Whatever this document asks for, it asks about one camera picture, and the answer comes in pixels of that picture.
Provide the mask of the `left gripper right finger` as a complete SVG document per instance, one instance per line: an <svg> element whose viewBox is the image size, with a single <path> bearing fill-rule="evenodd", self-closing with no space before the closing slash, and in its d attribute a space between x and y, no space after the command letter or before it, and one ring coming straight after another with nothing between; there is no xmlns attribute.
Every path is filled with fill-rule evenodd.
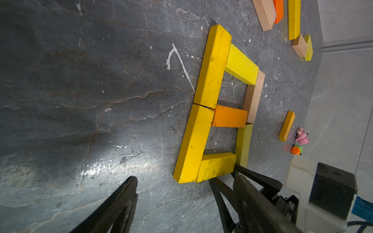
<svg viewBox="0 0 373 233"><path fill-rule="evenodd" d="M233 189L209 180L225 233L300 233L247 179L238 174Z"/></svg>

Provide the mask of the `orange-yellow block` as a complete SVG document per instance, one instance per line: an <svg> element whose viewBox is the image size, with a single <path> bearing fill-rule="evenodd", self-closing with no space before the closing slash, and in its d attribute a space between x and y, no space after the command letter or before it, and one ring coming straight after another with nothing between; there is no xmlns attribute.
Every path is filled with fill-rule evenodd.
<svg viewBox="0 0 373 233"><path fill-rule="evenodd" d="M292 128L294 119L295 119L295 113L293 111L288 111L285 121L283 123L283 126L278 136L280 141L286 142L289 132Z"/></svg>

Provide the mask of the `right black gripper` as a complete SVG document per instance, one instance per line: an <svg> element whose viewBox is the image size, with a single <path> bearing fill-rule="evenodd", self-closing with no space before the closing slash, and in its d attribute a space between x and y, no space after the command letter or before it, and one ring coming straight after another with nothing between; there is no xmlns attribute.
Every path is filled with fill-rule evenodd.
<svg viewBox="0 0 373 233"><path fill-rule="evenodd" d="M272 195L271 193L269 195L265 195L265 192L279 192L283 187L281 182L271 177L251 171L238 164L235 164L234 172L232 173L233 177L236 175L235 172L241 173L247 178L261 185L263 187L262 194L271 202L272 205L275 206L279 212L286 217L287 220L291 221L293 224L296 224L299 199L295 195L291 195L288 198L284 198L277 194Z"/></svg>

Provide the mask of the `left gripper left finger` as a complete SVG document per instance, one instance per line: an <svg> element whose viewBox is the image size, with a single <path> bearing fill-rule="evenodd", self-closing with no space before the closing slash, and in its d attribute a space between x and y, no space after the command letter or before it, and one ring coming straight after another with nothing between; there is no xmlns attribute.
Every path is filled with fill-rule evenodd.
<svg viewBox="0 0 373 233"><path fill-rule="evenodd" d="M134 220L138 180L130 176L73 233L128 233Z"/></svg>

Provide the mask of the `yellow block bottom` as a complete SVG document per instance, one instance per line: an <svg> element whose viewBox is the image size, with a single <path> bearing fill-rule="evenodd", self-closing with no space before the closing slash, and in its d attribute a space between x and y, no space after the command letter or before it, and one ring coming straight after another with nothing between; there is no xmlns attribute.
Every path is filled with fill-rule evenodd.
<svg viewBox="0 0 373 233"><path fill-rule="evenodd" d="M213 110L192 105L173 173L178 183L197 180L213 117Z"/></svg>

